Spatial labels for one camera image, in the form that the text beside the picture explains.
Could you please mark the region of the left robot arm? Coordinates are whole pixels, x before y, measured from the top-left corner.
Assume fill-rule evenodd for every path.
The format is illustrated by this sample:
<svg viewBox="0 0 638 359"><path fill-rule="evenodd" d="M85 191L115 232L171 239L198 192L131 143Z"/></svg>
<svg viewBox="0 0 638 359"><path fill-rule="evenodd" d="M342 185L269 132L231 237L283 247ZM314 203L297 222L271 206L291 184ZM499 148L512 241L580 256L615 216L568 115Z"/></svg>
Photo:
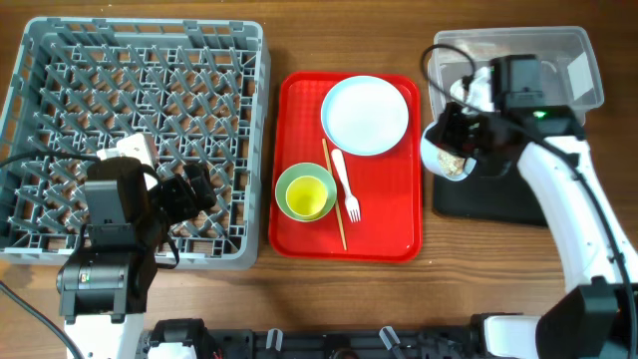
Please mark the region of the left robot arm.
<svg viewBox="0 0 638 359"><path fill-rule="evenodd" d="M168 179L130 157L88 168L89 220L57 277L60 314L71 358L132 358L144 330L149 289L176 223L215 204L204 165L190 163Z"/></svg>

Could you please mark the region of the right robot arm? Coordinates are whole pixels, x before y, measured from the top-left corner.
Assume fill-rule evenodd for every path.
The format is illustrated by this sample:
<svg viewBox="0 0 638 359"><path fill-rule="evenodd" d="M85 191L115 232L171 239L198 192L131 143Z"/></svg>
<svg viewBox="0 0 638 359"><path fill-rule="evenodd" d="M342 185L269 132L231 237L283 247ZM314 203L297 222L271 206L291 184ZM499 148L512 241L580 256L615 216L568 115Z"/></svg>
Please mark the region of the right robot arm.
<svg viewBox="0 0 638 359"><path fill-rule="evenodd" d="M593 167L584 129L566 105L549 105L532 55L471 66L424 134L426 167L462 182L517 173L557 248L565 295L546 313L478 314L478 352L508 358L633 358L637 354L637 252Z"/></svg>

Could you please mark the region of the food scraps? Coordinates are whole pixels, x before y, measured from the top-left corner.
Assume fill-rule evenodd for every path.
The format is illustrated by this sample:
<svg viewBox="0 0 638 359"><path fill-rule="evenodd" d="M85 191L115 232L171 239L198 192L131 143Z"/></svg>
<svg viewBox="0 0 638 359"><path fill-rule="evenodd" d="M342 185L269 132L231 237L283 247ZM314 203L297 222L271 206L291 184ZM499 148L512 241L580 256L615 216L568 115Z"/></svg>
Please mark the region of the food scraps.
<svg viewBox="0 0 638 359"><path fill-rule="evenodd" d="M460 176L464 172L466 160L445 151L438 152L438 161L445 176Z"/></svg>

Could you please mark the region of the small light blue bowl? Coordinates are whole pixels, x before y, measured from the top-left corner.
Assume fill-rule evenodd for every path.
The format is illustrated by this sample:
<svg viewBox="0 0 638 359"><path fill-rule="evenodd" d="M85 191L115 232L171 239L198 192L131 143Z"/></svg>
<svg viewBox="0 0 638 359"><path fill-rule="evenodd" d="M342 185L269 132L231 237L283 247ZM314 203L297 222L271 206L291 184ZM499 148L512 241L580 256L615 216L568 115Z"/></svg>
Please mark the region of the small light blue bowl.
<svg viewBox="0 0 638 359"><path fill-rule="evenodd" d="M431 130L435 127L436 124L437 124L436 122L430 123L425 128L421 138L420 154L421 154L421 159L425 168L430 173L446 180L461 181L466 179L475 169L477 165L477 161L472 158L465 159L466 164L465 164L464 172L460 176L455 176L455 177L445 176L438 161L438 152L443 150L436 147L430 140L427 139L427 135L431 132Z"/></svg>

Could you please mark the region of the yellow cup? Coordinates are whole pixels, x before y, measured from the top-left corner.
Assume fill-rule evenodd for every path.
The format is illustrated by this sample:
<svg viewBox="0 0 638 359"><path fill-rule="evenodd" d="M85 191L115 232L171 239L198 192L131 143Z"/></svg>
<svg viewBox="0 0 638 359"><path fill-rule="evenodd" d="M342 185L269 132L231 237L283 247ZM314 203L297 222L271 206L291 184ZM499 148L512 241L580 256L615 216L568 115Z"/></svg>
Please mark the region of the yellow cup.
<svg viewBox="0 0 638 359"><path fill-rule="evenodd" d="M316 177L299 177L291 182L285 192L290 210L304 220L315 219L323 210L327 199L326 185Z"/></svg>

